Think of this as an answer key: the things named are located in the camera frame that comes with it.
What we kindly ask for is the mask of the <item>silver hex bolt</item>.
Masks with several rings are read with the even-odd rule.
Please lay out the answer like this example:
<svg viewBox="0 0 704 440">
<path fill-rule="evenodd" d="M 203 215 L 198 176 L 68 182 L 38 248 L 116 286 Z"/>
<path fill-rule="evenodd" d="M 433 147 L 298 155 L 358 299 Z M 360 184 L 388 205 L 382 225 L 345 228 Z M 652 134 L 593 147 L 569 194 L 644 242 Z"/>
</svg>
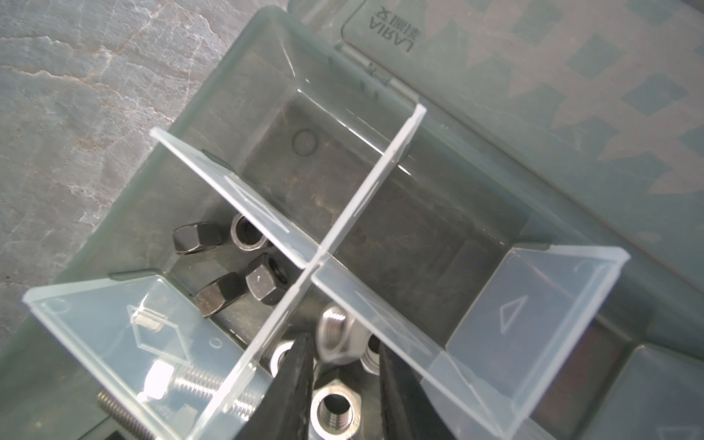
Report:
<svg viewBox="0 0 704 440">
<path fill-rule="evenodd" d="M 106 389 L 100 390 L 96 396 L 98 407 L 112 417 L 122 428 L 132 436 L 141 440 L 155 440 L 156 436 L 144 426 L 135 416 Z"/>
<path fill-rule="evenodd" d="M 181 392 L 209 403 L 224 381 L 222 376 L 202 368 L 173 366 L 166 361 L 156 360 L 146 375 L 143 390 L 139 396 L 146 397 L 148 400 L 162 400 L 169 392 Z M 249 421 L 269 385 L 270 381 L 267 377 L 255 374 L 238 397 L 224 404 L 223 412 Z"/>
</svg>

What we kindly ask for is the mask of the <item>silver nut small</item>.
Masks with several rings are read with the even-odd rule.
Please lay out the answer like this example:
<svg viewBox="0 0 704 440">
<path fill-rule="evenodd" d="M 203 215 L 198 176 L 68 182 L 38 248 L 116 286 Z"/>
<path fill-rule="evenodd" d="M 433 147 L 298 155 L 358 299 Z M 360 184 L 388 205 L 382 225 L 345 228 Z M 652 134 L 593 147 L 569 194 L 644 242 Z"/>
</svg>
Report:
<svg viewBox="0 0 704 440">
<path fill-rule="evenodd" d="M 273 378 L 275 378 L 281 370 L 284 359 L 292 349 L 293 344 L 293 340 L 282 340 L 275 346 L 271 354 L 271 359 L 269 360 L 269 371 Z"/>
</svg>

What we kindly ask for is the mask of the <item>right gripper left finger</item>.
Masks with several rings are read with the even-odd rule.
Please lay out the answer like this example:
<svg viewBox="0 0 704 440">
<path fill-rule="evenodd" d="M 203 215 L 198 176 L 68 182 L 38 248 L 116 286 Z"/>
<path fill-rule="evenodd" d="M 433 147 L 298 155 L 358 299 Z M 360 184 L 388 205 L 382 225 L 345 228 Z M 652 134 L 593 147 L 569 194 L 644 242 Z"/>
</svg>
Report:
<svg viewBox="0 0 704 440">
<path fill-rule="evenodd" d="M 236 439 L 307 439 L 315 360 L 311 334 L 297 335 L 260 406 Z"/>
</svg>

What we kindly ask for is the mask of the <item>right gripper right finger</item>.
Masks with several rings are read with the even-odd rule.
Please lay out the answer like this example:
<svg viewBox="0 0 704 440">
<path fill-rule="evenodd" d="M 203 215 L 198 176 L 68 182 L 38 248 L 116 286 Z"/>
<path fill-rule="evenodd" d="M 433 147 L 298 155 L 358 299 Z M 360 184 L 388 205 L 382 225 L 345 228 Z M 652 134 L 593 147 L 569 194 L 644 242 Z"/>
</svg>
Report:
<svg viewBox="0 0 704 440">
<path fill-rule="evenodd" d="M 383 344 L 379 346 L 379 386 L 385 439 L 455 439 L 414 370 Z"/>
</svg>

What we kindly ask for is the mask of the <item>black nut lowest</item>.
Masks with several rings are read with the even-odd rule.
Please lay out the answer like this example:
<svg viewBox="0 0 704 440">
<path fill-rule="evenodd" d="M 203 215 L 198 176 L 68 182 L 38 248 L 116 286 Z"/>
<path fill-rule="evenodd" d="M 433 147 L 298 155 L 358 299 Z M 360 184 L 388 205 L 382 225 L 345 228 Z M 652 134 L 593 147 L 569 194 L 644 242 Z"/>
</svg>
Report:
<svg viewBox="0 0 704 440">
<path fill-rule="evenodd" d="M 230 237 L 239 249 L 246 252 L 267 249 L 271 245 L 267 237 L 241 213 L 232 220 Z"/>
</svg>

